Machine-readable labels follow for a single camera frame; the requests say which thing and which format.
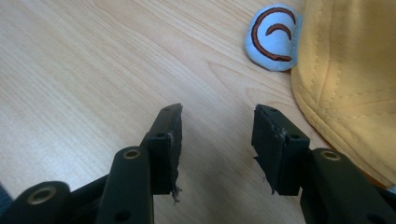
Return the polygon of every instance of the yellow cap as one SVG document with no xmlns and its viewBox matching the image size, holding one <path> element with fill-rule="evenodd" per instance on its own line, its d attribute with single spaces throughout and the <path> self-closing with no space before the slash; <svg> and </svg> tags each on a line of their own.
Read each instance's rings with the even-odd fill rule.
<svg viewBox="0 0 396 224">
<path fill-rule="evenodd" d="M 306 0 L 291 80 L 335 149 L 396 185 L 396 1 Z"/>
</svg>

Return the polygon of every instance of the light wood surface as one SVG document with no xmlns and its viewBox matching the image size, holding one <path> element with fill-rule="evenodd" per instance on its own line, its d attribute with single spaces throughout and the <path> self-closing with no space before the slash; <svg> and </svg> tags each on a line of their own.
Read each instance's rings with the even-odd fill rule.
<svg viewBox="0 0 396 224">
<path fill-rule="evenodd" d="M 156 223 L 304 223 L 298 197 L 271 195 L 250 145 L 265 104 L 326 146 L 290 74 L 244 51 L 254 13 L 275 2 L 1 1 L 0 182 L 14 198 L 49 180 L 77 189 L 182 103 L 181 203 L 156 196 Z"/>
</svg>

